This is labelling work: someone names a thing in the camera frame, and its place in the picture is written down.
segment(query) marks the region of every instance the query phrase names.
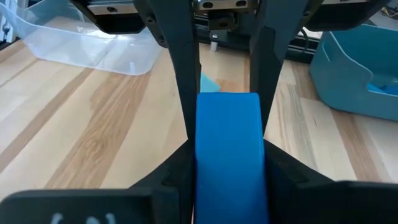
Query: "wooden table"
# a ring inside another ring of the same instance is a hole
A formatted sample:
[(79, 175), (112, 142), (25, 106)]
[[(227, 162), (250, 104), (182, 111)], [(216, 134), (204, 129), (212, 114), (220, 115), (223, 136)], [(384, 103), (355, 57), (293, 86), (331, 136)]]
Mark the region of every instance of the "wooden table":
[[(248, 91), (248, 55), (201, 45), (223, 91)], [(286, 61), (265, 138), (335, 180), (398, 182), (398, 124), (331, 110), (308, 65)], [(163, 50), (138, 77), (0, 52), (0, 198), (24, 189), (126, 188), (186, 140)]]

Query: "blue container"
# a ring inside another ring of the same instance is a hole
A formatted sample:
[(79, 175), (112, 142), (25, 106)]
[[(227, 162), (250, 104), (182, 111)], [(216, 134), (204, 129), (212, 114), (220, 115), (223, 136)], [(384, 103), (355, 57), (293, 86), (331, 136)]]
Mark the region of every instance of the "blue container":
[(398, 32), (361, 25), (324, 32), (310, 66), (332, 108), (398, 121)]

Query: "blue block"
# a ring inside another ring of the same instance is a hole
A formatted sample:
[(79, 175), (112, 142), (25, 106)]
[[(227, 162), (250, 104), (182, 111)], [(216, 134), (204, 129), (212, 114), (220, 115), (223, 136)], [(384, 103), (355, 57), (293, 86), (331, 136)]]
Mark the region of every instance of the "blue block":
[(195, 224), (267, 224), (264, 140), (255, 93), (200, 93)]

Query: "transparent plastic bin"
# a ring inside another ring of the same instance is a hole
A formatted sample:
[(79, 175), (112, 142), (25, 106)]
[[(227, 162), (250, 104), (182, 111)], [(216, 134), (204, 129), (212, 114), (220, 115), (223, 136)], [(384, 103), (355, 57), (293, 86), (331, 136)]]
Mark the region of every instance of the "transparent plastic bin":
[(6, 6), (6, 0), (0, 0), (0, 12), (38, 58), (141, 75), (152, 68), (161, 50), (148, 29), (105, 34), (68, 0), (43, 0), (27, 9), (10, 2)]

